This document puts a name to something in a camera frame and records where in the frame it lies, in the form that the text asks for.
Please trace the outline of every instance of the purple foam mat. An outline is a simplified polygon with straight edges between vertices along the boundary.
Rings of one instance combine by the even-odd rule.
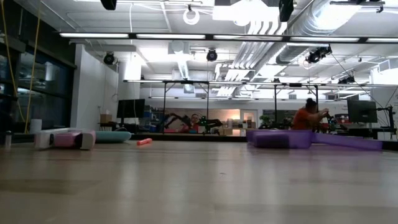
[[[334,134],[314,133],[313,142],[329,144],[333,146],[354,147],[356,149],[382,150],[382,141],[373,139],[363,139],[349,136],[339,136]]]
[[[256,147],[308,149],[313,133],[309,130],[253,130],[248,131],[246,139]]]

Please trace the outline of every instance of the ductwork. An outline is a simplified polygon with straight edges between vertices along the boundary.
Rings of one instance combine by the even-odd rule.
[[[331,5],[330,1],[315,0],[307,11],[288,29],[287,34],[330,35],[348,22],[361,9],[361,6]],[[285,49],[275,59],[278,64],[289,64],[308,49],[308,47],[274,44],[270,52],[277,52],[282,47],[285,47]]]

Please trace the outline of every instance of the orange shirt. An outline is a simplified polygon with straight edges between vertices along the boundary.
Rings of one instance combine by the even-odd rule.
[[[305,109],[299,109],[293,118],[293,127],[294,130],[306,130],[312,129],[311,122],[308,120],[308,116],[311,114]]]

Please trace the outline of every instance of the yellow rope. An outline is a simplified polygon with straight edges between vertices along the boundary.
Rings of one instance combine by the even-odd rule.
[[[11,80],[12,80],[12,85],[14,86],[14,96],[17,97],[18,92],[17,92],[17,87],[15,85],[14,72],[12,71],[11,55],[10,55],[10,49],[9,49],[9,45],[8,45],[7,24],[6,24],[6,13],[4,10],[4,1],[2,1],[2,0],[0,0],[0,1],[1,1],[1,11],[2,11],[2,23],[4,26],[4,35],[6,38],[6,48],[7,48],[8,63],[10,66]],[[17,100],[17,104],[18,104],[18,108],[19,108],[19,113],[21,114],[21,118],[25,122],[24,115],[22,114],[21,105],[19,104],[19,100]]]
[[[36,40],[35,40],[35,48],[33,53],[33,66],[32,66],[32,76],[30,77],[30,88],[29,88],[29,100],[27,104],[27,111],[26,111],[26,120],[25,120],[25,134],[28,133],[27,131],[27,123],[29,120],[29,111],[30,111],[30,101],[32,99],[32,85],[33,85],[33,77],[35,74],[35,64],[36,64],[36,51],[37,51],[37,41],[39,39],[39,28],[40,28],[40,7],[41,1],[39,0],[39,6],[37,8],[37,27],[36,27]]]

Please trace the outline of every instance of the ceiling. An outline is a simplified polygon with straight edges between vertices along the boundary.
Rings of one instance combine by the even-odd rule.
[[[15,0],[30,12],[36,14],[37,1]],[[119,4],[115,11],[106,11],[99,2],[76,2],[74,0],[44,0],[41,5],[42,19],[55,29],[62,32],[173,32],[173,33],[207,33],[207,34],[245,34],[249,26],[241,27],[232,21],[214,21],[211,11],[214,1],[204,1],[205,6],[193,6],[200,9],[200,20],[191,26],[184,22],[183,13],[186,6]],[[294,20],[310,0],[296,0],[295,10],[289,22]],[[346,24],[338,28],[332,35],[398,35],[398,1],[386,1],[384,12],[376,13],[376,7],[363,7]],[[157,73],[171,73],[178,69],[176,61],[168,60],[167,40],[95,40],[91,45],[135,45],[147,62],[142,66],[146,78]],[[195,57],[188,61],[190,70],[214,71],[216,64],[207,62],[205,57],[208,49],[216,49],[218,60],[234,60],[239,52],[241,42],[206,42],[190,41],[190,51]],[[369,77],[369,68],[375,62],[385,61],[386,57],[398,55],[398,45],[371,44],[331,44],[334,59],[324,58],[320,63],[312,65],[303,60],[293,63],[284,69],[284,78],[295,77],[304,81],[322,81],[338,75],[345,69],[355,68],[357,82],[365,82]],[[115,52],[121,60],[128,60],[129,52]]]

